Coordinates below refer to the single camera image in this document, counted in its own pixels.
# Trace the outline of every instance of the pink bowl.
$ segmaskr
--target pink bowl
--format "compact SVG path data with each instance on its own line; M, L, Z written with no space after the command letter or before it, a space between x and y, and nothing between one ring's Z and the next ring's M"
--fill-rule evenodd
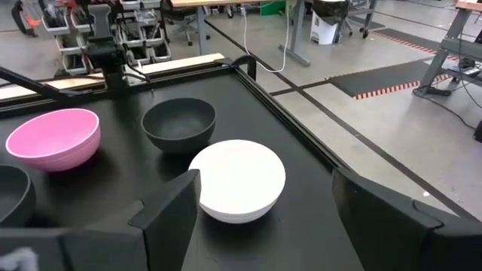
M99 117L73 108L35 117L16 128L7 139L9 154L48 172L80 166L100 144Z

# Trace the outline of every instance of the black bowl rim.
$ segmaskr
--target black bowl rim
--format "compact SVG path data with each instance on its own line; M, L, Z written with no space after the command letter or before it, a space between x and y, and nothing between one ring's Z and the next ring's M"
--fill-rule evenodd
M146 130L146 128L144 127L144 119L145 119L145 116L149 113L149 111L150 111L152 108L155 108L156 106L161 105L161 104L163 104L163 103L165 103L165 102L171 102L171 101L180 100L180 99L197 100L198 102L203 102L203 103L209 105L209 107L212 108L212 110L214 111L214 118L212 119L212 122L211 122L204 130L202 130L201 132L199 132L199 133L197 133L197 134L195 134L195 135L186 136L186 137L183 137L183 138L180 138L180 139L166 139L166 138L162 138L162 137L153 135L153 134L151 134L150 132L148 132L148 131ZM168 99L168 100L166 100L166 101L160 102L160 103L158 103L158 104L156 104L156 105L153 105L151 108L149 108L149 109L144 113L144 116L142 116L141 127L142 127L142 129L144 130L145 134L147 134L147 135L149 135L149 136L151 136L151 137L153 137L153 138L155 138L155 139L160 139L160 140L169 141L169 142L177 142L177 141L179 141L179 140L192 139L193 137L196 137L196 136L204 133L205 131L209 130L209 129L215 124L217 117L218 117L218 112L216 111L216 108L215 108L214 106L212 106L210 103L208 103L208 102L206 102L206 101L204 101L204 100L202 100L202 99L188 98L188 97L186 97L186 98L175 98L175 99Z
M29 194L29 191L30 191L30 189L32 189L32 185L33 185L29 174L25 170L23 170L19 167L16 167L16 166L5 165L5 164L1 165L0 164L0 168L2 168L2 167L9 167L9 168L13 168L13 169L21 171L27 177L27 186L26 186L26 189L23 191L22 198L20 198L20 200L15 205L15 207L13 207L6 215L4 215L3 217L0 217L0 223L3 222L6 218L8 218L8 216L10 216L13 212L15 212L15 210L17 210L17 208L20 206L20 204L25 200L25 198Z

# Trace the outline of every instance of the wooden board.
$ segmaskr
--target wooden board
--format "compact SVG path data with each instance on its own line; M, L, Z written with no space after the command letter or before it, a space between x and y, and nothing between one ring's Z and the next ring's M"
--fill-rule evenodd
M477 0L460 0L455 6L456 8L482 12L482 3L477 3Z
M223 59L223 58L224 56L220 53L214 53L214 54L209 54L205 56L196 56L196 57L191 57L187 59L179 59L179 60L173 60L168 62L145 65L142 67L141 72L144 72L145 74L150 74L150 73L159 72L159 71L166 71L169 69L177 69L177 68L181 68L189 65L198 65L198 64L208 63L208 62L212 62L217 59ZM99 80L95 80L91 78L73 78L73 79L62 79L62 80L52 79L52 81L45 82L45 84L49 84L52 87L56 87L58 89L66 89L70 87L78 87L86 84L99 83L104 81L104 77L102 76L102 73L97 73L90 76L99 77ZM35 94L35 92L19 86L0 88L0 99L8 99L8 98L14 98L18 96L27 96L32 94Z
M204 5L229 5L242 3L272 2L273 0L171 0L172 6L180 7L199 7Z

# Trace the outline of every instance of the white cable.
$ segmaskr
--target white cable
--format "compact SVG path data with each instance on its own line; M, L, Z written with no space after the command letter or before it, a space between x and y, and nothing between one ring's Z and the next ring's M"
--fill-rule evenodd
M258 65L260 65L263 69L265 69L267 72L282 72L285 69L286 66L286 49L288 48L288 38L289 38L289 9L288 9L288 1L286 2L286 40L285 40L285 49L283 50L283 67L277 71L271 71L267 69L263 64L259 63L258 61L256 62ZM248 45L246 45L246 32L248 30L248 20L246 19L246 12L243 13L243 19L244 19L244 33L243 33L243 40L244 40L244 48L246 50L246 53L249 54L248 50Z

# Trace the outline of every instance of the black table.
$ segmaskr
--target black table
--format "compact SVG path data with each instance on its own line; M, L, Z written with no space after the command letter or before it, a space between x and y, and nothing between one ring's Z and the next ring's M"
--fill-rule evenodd
M158 102L194 97L218 113L210 143L246 139L267 146L284 163L286 183L272 210L250 224L223 224L199 211L182 270L362 270L331 194L331 171L343 166L335 155L237 65L202 64L156 78L153 91L93 84L72 89L93 91L69 101L33 96L0 103L3 142L21 123L48 110L80 107L100 118L101 147L77 169L47 174L1 149L0 163L26 169L34 182L38 208L29 227L83 227L185 172L192 157L163 154L140 121Z

